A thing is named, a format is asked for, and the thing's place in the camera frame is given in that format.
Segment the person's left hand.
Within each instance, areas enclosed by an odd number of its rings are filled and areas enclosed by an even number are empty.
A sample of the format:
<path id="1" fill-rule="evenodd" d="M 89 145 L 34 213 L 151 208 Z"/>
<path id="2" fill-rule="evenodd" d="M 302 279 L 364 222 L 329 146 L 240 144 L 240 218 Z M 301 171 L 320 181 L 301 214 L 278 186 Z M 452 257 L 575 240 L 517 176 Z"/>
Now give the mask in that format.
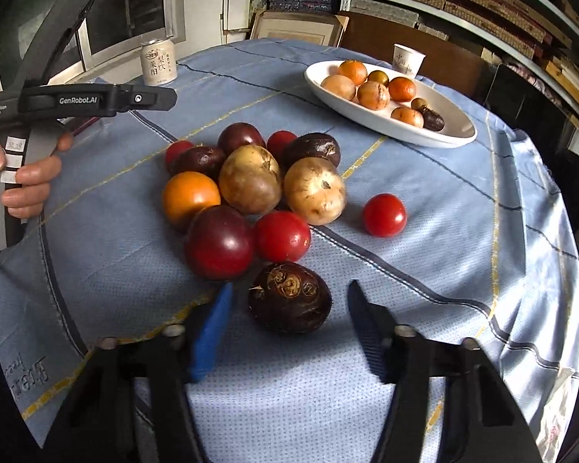
<path id="1" fill-rule="evenodd" d="M 44 202 L 51 191 L 54 180 L 63 167 L 58 153 L 66 152 L 72 147 L 73 136 L 64 132 L 57 141 L 55 152 L 51 156 L 19 168 L 15 172 L 15 181 L 19 188 L 6 190 L 1 198 L 7 212 L 19 220 L 28 221 L 36 218 L 44 209 Z M 5 168 L 6 156 L 0 146 L 0 171 Z"/>

